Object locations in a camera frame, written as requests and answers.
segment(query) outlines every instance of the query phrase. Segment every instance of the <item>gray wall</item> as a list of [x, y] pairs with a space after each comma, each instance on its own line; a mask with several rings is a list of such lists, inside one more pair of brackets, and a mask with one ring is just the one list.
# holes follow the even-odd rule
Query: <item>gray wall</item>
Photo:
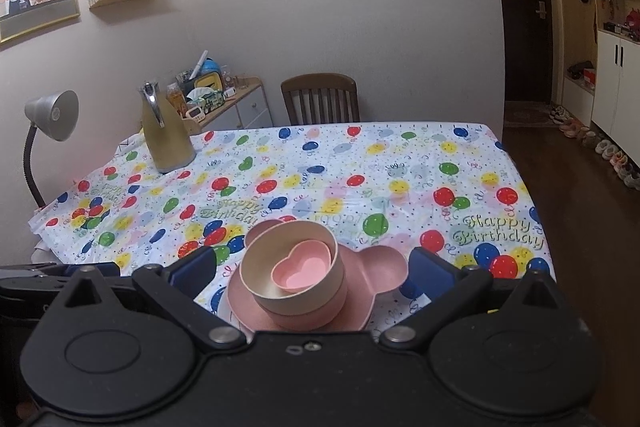
[[266, 84], [338, 71], [358, 83], [363, 120], [488, 124], [502, 133], [500, 0], [181, 0], [210, 56]]

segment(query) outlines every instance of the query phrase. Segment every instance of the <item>silver lamp shade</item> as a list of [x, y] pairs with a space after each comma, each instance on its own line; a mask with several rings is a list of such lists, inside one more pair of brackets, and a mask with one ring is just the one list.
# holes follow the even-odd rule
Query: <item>silver lamp shade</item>
[[24, 113], [44, 134], [62, 142], [71, 136], [78, 123], [78, 96], [66, 90], [30, 100]]

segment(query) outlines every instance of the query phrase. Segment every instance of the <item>wooden chair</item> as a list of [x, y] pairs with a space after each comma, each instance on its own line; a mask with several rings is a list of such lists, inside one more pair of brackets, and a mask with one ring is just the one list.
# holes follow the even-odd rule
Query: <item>wooden chair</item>
[[300, 125], [297, 109], [303, 125], [360, 121], [356, 83], [344, 74], [301, 74], [285, 80], [280, 88], [291, 125]]

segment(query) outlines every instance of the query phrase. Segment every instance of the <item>beige bowl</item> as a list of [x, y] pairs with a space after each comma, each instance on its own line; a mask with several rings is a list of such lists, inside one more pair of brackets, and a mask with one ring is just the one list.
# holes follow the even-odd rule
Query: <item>beige bowl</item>
[[[331, 264], [326, 275], [298, 293], [287, 293], [271, 279], [271, 270], [295, 245], [316, 239], [329, 247]], [[337, 293], [344, 277], [338, 242], [327, 227], [312, 221], [274, 224], [247, 247], [239, 267], [242, 284], [262, 308], [279, 315], [303, 315], [324, 306]]]

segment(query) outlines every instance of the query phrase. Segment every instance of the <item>balloon print tablecloth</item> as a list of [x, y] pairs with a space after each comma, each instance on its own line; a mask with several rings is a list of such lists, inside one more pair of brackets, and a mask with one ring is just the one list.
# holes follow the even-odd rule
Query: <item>balloon print tablecloth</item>
[[[199, 245], [218, 272], [196, 301], [216, 312], [244, 234], [274, 217], [309, 219], [361, 250], [422, 245], [498, 277], [553, 275], [538, 214], [509, 155], [485, 126], [363, 123], [208, 132], [187, 168], [158, 174], [142, 134], [30, 221], [66, 263], [115, 261], [123, 275], [171, 264]], [[410, 280], [376, 302], [381, 331], [429, 302]]]

